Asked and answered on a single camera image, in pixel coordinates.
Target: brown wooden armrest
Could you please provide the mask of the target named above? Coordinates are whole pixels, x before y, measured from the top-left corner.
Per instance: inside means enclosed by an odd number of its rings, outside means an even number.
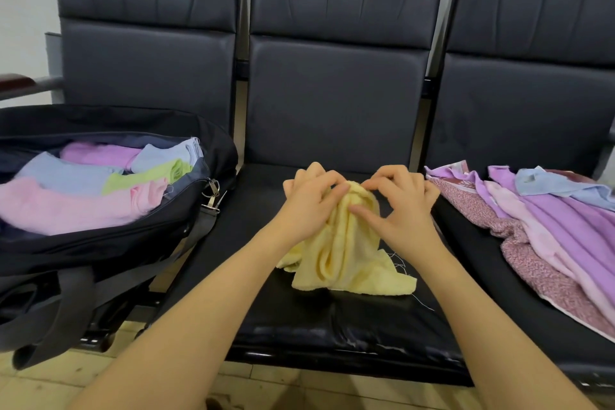
[[[12,91],[13,89],[23,89],[24,87],[36,86],[36,81],[24,75],[16,73],[4,73],[0,75],[0,93]]]

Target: chair backrest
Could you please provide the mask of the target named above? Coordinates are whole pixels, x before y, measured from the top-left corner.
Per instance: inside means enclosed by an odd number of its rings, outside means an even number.
[[[440,0],[251,0],[246,161],[408,164]]]
[[[58,0],[67,103],[198,113],[231,132],[239,0]]]
[[[615,0],[453,0],[426,165],[591,176],[615,115],[613,20]]]

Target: person's left hand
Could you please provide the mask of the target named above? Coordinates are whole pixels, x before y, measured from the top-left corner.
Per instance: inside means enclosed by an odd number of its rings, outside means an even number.
[[[283,188],[286,203],[269,225],[292,247],[323,228],[350,185],[341,174],[325,172],[314,162],[307,170],[298,170],[294,180],[286,180]]]

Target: person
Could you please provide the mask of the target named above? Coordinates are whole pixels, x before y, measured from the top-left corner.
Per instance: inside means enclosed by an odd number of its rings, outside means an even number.
[[[430,214],[439,196],[435,185],[404,166],[384,166],[362,185],[385,196],[393,212],[383,219],[363,206],[350,210],[409,261],[434,293],[485,409],[596,408],[445,248]],[[290,248],[324,226],[349,185],[314,163],[283,189],[287,200],[273,220],[135,340],[71,410],[203,405],[263,283]]]

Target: magenta folded towel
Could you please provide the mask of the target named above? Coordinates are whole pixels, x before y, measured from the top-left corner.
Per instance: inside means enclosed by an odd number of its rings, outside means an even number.
[[[42,235],[68,234],[129,224],[157,207],[167,180],[160,179],[105,196],[63,195],[40,187],[32,177],[0,185],[0,218]]]
[[[111,166],[130,169],[134,158],[141,149],[127,148],[116,144],[95,144],[73,142],[60,151],[60,159],[75,164]]]

